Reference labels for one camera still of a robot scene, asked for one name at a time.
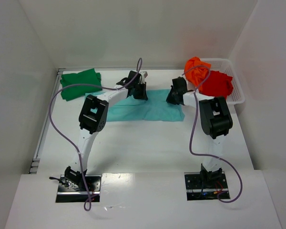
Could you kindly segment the teal t shirt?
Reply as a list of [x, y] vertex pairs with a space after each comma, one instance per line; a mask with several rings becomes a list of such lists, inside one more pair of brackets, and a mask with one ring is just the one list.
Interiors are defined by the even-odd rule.
[[134, 99], [127, 96], [127, 90], [122, 89], [118, 98], [122, 98], [117, 103], [110, 100], [110, 108], [107, 114], [108, 122], [123, 121], [164, 121], [164, 122], [182, 122], [184, 113], [180, 105], [173, 105], [166, 102], [168, 89], [148, 90], [146, 92], [147, 100]]

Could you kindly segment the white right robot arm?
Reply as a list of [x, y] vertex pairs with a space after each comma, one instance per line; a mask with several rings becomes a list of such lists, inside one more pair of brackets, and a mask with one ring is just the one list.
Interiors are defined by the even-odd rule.
[[[183, 77], [172, 79], [172, 86], [166, 102], [195, 108], [194, 123], [190, 135], [189, 150], [194, 156], [202, 156], [201, 173], [218, 175], [222, 173], [223, 142], [233, 126], [233, 120], [224, 97], [212, 97], [189, 90]], [[210, 137], [207, 153], [195, 153], [192, 150], [193, 136], [197, 121], [200, 120], [202, 130]]]

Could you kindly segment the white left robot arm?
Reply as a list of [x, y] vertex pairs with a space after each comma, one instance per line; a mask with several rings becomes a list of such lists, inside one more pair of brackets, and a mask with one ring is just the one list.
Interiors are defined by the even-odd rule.
[[113, 90], [85, 98], [79, 115], [80, 137], [76, 149], [78, 157], [64, 172], [64, 178], [75, 190], [84, 188], [83, 177], [87, 172], [89, 154], [97, 134], [105, 127], [109, 108], [131, 96], [136, 100], [148, 100], [145, 81], [147, 75], [145, 71], [130, 71], [128, 77], [120, 80]]

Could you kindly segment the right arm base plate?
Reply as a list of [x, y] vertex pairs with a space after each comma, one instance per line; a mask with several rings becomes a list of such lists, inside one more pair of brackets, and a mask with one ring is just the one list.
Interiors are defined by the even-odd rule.
[[187, 201], [215, 200], [219, 194], [220, 199], [230, 199], [225, 173], [216, 181], [209, 183], [202, 181], [199, 173], [185, 173], [185, 187]]

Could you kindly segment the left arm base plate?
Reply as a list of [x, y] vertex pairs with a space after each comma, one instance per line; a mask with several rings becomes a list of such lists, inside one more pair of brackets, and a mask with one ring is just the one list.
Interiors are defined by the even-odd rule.
[[[87, 175], [86, 182], [88, 190], [92, 196], [92, 202], [100, 202], [101, 175]], [[60, 178], [52, 178], [58, 180], [58, 189], [56, 194], [56, 203], [84, 203], [88, 199], [88, 193], [84, 184], [77, 186], [67, 181], [64, 175]]]

